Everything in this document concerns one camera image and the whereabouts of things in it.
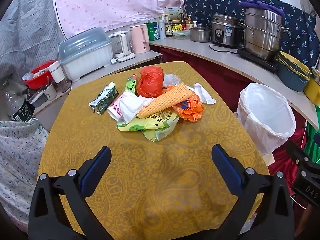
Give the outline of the white paper towel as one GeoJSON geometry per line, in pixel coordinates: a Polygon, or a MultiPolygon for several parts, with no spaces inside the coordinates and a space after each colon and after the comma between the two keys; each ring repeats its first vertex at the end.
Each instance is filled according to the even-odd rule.
{"type": "Polygon", "coordinates": [[[216,103],[216,100],[210,96],[210,94],[205,90],[205,88],[201,84],[195,83],[193,85],[193,88],[189,86],[187,86],[187,88],[193,91],[200,98],[202,103],[206,103],[209,105],[213,105],[216,103]]]}

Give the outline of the green white milk carton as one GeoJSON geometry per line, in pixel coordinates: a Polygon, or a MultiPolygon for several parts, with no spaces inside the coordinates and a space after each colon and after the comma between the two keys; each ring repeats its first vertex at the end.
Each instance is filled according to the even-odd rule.
{"type": "Polygon", "coordinates": [[[116,84],[111,82],[106,85],[99,95],[88,105],[93,110],[94,114],[103,115],[118,95],[119,93],[116,84]]]}

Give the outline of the orange printed plastic bag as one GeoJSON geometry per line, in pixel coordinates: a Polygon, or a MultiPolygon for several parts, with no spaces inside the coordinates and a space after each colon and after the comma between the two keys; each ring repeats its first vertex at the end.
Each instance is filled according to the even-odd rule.
{"type": "Polygon", "coordinates": [[[202,118],[204,106],[198,95],[193,92],[192,96],[170,108],[179,117],[190,122],[197,122],[202,118]]]}

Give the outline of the green yellow snack wrapper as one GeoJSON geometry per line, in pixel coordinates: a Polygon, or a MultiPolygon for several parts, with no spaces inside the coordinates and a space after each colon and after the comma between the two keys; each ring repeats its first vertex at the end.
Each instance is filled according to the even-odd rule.
{"type": "Polygon", "coordinates": [[[124,120],[117,122],[117,128],[123,132],[140,131],[146,139],[158,142],[168,136],[176,127],[180,117],[172,109],[166,109],[146,118],[134,118],[128,124],[124,120]]]}

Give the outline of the orange foam net sleeve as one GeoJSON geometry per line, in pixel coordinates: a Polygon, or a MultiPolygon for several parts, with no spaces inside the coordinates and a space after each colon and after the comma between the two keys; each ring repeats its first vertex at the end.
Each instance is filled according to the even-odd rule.
{"type": "Polygon", "coordinates": [[[138,118],[145,118],[151,114],[170,108],[193,95],[193,91],[188,89],[184,83],[180,83],[164,94],[153,99],[146,107],[137,114],[138,118]]]}

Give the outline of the red plastic bag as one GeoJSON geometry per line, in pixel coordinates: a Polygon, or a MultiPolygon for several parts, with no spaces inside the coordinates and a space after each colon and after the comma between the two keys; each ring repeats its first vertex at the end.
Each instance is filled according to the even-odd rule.
{"type": "Polygon", "coordinates": [[[147,66],[140,71],[137,94],[145,98],[156,98],[162,94],[164,73],[161,67],[147,66]]]}

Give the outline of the clear plastic bag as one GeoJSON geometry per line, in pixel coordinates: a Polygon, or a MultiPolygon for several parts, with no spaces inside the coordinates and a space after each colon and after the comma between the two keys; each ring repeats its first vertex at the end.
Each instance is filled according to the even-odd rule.
{"type": "Polygon", "coordinates": [[[177,86],[182,83],[181,79],[174,74],[165,74],[163,79],[163,87],[177,86]]]}

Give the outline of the black induction cooktop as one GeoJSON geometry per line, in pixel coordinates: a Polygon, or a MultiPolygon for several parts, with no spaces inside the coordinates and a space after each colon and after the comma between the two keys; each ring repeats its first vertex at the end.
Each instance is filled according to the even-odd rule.
{"type": "Polygon", "coordinates": [[[254,56],[254,55],[250,54],[249,52],[247,52],[245,50],[245,48],[239,48],[237,50],[237,54],[240,57],[259,65],[261,68],[268,70],[269,72],[271,72],[273,74],[275,74],[277,72],[277,67],[274,62],[267,62],[265,60],[262,60],[259,57],[254,56]]]}

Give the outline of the white cup stack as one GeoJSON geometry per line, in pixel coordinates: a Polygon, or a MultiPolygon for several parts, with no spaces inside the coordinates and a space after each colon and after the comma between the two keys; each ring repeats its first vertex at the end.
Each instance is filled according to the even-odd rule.
{"type": "Polygon", "coordinates": [[[55,83],[60,83],[62,80],[65,79],[64,72],[59,64],[59,61],[55,61],[52,63],[49,67],[48,70],[55,81],[55,83]]]}

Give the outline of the large steel steamer pot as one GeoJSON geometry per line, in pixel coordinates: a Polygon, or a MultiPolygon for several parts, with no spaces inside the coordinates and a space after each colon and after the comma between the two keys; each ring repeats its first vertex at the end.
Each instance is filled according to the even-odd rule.
{"type": "Polygon", "coordinates": [[[239,23],[244,29],[245,50],[265,61],[273,61],[280,50],[283,34],[291,29],[283,26],[283,17],[255,8],[245,9],[245,20],[239,23]]]}

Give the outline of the steel rice cooker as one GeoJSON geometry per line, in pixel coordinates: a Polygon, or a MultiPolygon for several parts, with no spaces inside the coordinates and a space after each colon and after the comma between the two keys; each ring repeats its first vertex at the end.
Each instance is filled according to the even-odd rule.
{"type": "Polygon", "coordinates": [[[223,14],[214,14],[212,23],[212,43],[223,47],[239,48],[243,42],[244,29],[240,20],[223,14]]]}

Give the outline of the white glass electric kettle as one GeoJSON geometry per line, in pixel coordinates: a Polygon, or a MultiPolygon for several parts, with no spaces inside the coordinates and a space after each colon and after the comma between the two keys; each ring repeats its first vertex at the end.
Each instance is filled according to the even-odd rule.
{"type": "Polygon", "coordinates": [[[135,58],[132,52],[132,44],[127,40],[128,31],[116,31],[109,35],[112,40],[114,59],[116,62],[122,63],[135,58]]]}

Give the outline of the pink electric kettle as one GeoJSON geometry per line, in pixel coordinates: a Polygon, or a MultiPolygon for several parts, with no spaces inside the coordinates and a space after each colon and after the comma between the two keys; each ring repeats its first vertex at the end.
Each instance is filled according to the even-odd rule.
{"type": "Polygon", "coordinates": [[[150,50],[149,35],[146,24],[139,24],[130,27],[133,52],[135,54],[146,53],[150,50]]]}

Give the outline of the green tin can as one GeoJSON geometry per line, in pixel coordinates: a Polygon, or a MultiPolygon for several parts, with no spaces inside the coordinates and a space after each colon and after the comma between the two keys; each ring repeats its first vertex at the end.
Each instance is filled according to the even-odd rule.
{"type": "Polygon", "coordinates": [[[149,41],[159,40],[159,30],[157,22],[148,22],[147,24],[149,41]]]}

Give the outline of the pink dotted curtain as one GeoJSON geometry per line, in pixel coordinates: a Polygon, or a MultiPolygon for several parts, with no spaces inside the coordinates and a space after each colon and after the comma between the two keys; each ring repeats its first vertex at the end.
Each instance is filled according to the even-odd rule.
{"type": "Polygon", "coordinates": [[[104,31],[157,18],[182,0],[53,0],[57,21],[69,38],[93,27],[104,31]]]}

